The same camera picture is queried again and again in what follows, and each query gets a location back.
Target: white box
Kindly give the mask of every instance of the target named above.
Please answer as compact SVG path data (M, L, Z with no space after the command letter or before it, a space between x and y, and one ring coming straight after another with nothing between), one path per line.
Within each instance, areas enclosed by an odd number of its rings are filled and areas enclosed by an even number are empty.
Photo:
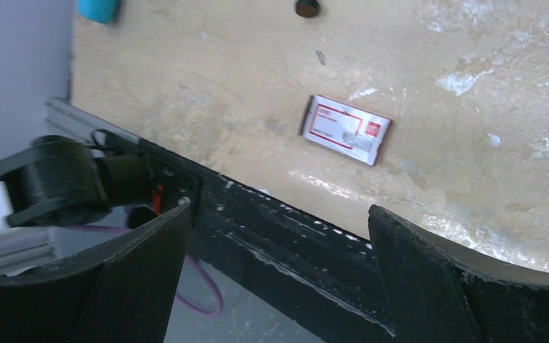
M320 95L310 97L300 134L370 166L391 120Z

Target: gray floor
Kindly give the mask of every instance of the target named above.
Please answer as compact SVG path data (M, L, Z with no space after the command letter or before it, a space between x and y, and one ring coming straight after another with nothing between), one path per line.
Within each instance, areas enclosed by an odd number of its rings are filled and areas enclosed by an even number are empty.
M122 220L122 211L117 210L100 224L116 226ZM58 255L65 257L112 237L111 234L57 229ZM222 292L224 311L220 317L211 319L174 303L165 342L322 342L214 267L205 263L202 266ZM205 309L215 304L204 282L186 265L182 270L178 293Z

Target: gray wall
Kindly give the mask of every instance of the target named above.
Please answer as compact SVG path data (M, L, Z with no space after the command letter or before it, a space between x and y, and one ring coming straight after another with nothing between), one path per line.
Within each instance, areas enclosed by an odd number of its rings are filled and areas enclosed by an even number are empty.
M47 133L43 102L66 96L71 0L0 0L0 158Z

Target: teal object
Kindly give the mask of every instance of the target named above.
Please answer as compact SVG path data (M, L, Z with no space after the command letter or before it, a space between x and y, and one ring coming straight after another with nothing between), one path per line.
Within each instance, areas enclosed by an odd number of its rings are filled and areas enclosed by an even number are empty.
M119 0L77 0L79 14L100 24L114 20Z

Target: wooden table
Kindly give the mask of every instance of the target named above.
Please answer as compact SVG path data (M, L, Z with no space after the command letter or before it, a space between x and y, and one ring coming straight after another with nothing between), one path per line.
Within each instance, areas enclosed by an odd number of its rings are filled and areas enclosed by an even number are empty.
M126 1L76 19L73 105L360 236L380 204L549 272L549 1L498 2ZM378 164L297 135L310 94L395 121Z

